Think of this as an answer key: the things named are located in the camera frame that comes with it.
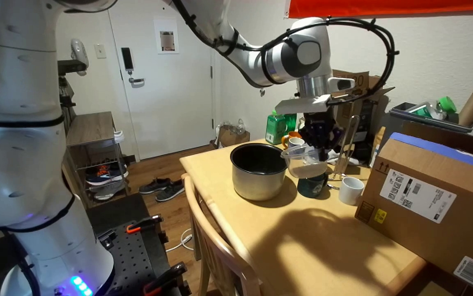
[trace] green object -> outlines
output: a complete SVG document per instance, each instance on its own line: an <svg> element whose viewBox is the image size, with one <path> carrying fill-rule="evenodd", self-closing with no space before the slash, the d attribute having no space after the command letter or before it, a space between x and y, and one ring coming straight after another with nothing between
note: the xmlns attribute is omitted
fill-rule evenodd
<svg viewBox="0 0 473 296"><path fill-rule="evenodd" d="M420 103L419 107L414 108L412 113L420 118L432 118L428 103Z"/></svg>
<svg viewBox="0 0 473 296"><path fill-rule="evenodd" d="M297 115L295 113L286 113L286 131L294 131L297 128Z"/></svg>
<svg viewBox="0 0 473 296"><path fill-rule="evenodd" d="M442 110L445 113L456 113L456 107L455 107L453 100L448 95L438 98L437 107L438 107L438 110Z"/></svg>
<svg viewBox="0 0 473 296"><path fill-rule="evenodd" d="M286 116L284 115L277 115L276 112L272 112L268 116L268 123L266 123L266 141L272 143L272 144L279 144L281 138L287 133L286 130Z"/></svg>

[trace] cabinet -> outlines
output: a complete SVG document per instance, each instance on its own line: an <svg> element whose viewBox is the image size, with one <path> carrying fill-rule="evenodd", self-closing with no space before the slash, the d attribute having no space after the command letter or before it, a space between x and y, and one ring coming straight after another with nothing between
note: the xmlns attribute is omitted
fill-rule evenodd
<svg viewBox="0 0 473 296"><path fill-rule="evenodd" d="M110 112L77 115L72 120L67 130L66 159L69 166L66 171L72 176L66 177L69 187L82 197L87 209L103 202L92 197L98 186L87 184L89 171L98 171L100 166L116 166L120 181L115 182L121 182L123 189L113 192L113 197L126 194L126 167L120 144L115 141L115 123Z"/></svg>

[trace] bowl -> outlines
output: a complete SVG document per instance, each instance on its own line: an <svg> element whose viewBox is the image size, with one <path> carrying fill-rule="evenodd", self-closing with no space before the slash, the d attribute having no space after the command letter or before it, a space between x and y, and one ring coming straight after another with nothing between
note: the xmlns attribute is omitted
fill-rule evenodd
<svg viewBox="0 0 473 296"><path fill-rule="evenodd" d="M277 195L287 167L281 154L282 149L263 143L236 146L230 154L235 192L248 200L266 200Z"/></svg>

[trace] white label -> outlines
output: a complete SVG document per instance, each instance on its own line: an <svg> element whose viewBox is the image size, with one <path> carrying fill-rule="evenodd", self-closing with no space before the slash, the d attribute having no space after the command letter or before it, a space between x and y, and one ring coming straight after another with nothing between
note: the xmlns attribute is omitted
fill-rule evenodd
<svg viewBox="0 0 473 296"><path fill-rule="evenodd" d="M473 284L473 258L465 256L453 271L455 276Z"/></svg>
<svg viewBox="0 0 473 296"><path fill-rule="evenodd" d="M435 223L440 223L448 212L455 194L420 179L389 169L381 195L409 209Z"/></svg>

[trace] wooden chair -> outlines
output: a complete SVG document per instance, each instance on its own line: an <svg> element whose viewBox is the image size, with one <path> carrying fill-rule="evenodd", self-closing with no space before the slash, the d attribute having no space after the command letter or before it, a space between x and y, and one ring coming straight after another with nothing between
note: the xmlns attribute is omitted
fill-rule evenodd
<svg viewBox="0 0 473 296"><path fill-rule="evenodd" d="M259 279L251 266L236 255L231 245L228 245L215 227L208 222L205 212L200 207L192 179L184 174L185 195L192 217L192 232L195 246L202 260L200 274L200 296L205 296L208 278L213 276L217 289L223 296L259 296Z"/></svg>

